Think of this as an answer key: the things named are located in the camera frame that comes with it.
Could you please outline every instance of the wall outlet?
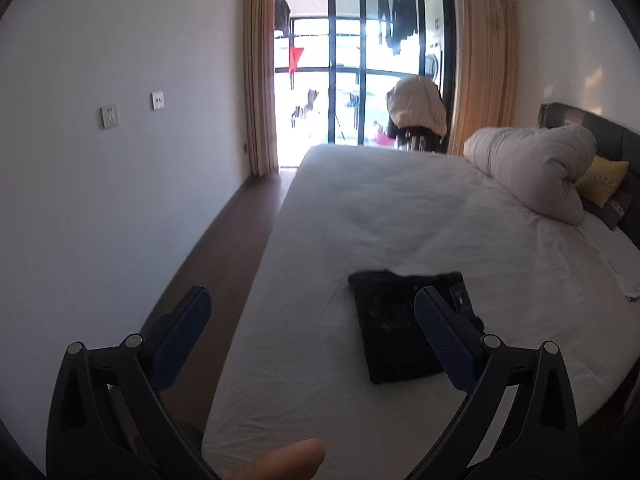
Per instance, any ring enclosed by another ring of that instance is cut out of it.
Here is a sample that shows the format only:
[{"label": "wall outlet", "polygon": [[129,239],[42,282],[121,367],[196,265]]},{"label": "wall outlet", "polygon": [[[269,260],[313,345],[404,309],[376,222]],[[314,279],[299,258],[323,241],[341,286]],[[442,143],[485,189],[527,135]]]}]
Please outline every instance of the wall outlet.
[{"label": "wall outlet", "polygon": [[154,110],[161,110],[164,108],[164,92],[153,92],[151,94],[151,105]]},{"label": "wall outlet", "polygon": [[102,127],[105,130],[114,128],[120,124],[120,118],[118,117],[118,109],[116,105],[105,106],[100,108],[102,112]]}]

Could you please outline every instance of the sliding glass door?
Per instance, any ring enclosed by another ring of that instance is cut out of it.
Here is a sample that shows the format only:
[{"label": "sliding glass door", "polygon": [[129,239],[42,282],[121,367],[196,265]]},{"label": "sliding glass door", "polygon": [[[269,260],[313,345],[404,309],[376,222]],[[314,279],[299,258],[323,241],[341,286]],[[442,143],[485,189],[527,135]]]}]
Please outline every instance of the sliding glass door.
[{"label": "sliding glass door", "polygon": [[450,116],[454,0],[285,1],[289,23],[274,37],[281,166],[327,142],[394,149],[386,93],[407,75],[430,77]]}]

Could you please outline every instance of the black clothing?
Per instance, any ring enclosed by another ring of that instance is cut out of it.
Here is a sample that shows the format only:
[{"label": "black clothing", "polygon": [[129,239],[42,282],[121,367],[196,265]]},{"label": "black clothing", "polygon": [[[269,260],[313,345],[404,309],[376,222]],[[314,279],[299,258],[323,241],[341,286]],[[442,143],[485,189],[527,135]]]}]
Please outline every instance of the black clothing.
[{"label": "black clothing", "polygon": [[[447,304],[456,305],[451,288],[464,286],[462,274],[398,276],[388,270],[349,276],[362,332],[369,378],[374,384],[416,379],[443,371],[414,316],[414,299],[425,286],[434,286]],[[480,332],[482,321],[472,323]]]},{"label": "black clothing", "polygon": [[274,30],[280,30],[285,36],[290,31],[290,14],[289,4],[286,0],[275,0],[274,6]]},{"label": "black clothing", "polygon": [[389,0],[378,0],[378,28],[380,33],[378,34],[378,43],[382,45],[382,20],[386,22],[386,44],[389,44],[391,40],[391,10],[389,8]]},{"label": "black clothing", "polygon": [[400,54],[400,42],[418,32],[418,12],[416,0],[378,0],[378,21],[380,33],[378,43],[382,44],[382,20],[386,21],[386,46]]}]

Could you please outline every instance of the dark gray headboard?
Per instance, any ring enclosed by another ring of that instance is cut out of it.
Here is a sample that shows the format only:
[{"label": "dark gray headboard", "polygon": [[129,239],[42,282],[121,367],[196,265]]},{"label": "dark gray headboard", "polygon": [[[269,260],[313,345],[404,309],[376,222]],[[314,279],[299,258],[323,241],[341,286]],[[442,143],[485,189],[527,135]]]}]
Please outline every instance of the dark gray headboard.
[{"label": "dark gray headboard", "polygon": [[542,105],[538,116],[541,128],[581,124],[596,138],[598,155],[609,160],[628,160],[629,173],[620,189],[631,193],[633,202],[620,228],[640,249],[640,135],[580,108],[562,103]]},{"label": "dark gray headboard", "polygon": [[580,108],[562,103],[542,105],[538,125],[557,128],[565,124],[581,124],[596,138],[598,155],[609,160],[628,160],[629,170],[640,178],[640,135]]}]

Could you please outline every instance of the white bed sheet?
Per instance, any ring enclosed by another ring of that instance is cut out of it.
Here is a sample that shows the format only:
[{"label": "white bed sheet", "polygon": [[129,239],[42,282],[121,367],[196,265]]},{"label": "white bed sheet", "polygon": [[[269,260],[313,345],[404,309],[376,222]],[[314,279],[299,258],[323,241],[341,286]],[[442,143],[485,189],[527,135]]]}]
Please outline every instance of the white bed sheet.
[{"label": "white bed sheet", "polygon": [[319,146],[284,201],[218,383],[202,455],[219,474],[318,436],[319,480],[401,480],[434,444],[464,395],[444,374],[369,381],[347,277],[370,269],[460,270],[487,332],[559,344],[579,422],[640,354],[640,309],[578,229],[461,157]]}]

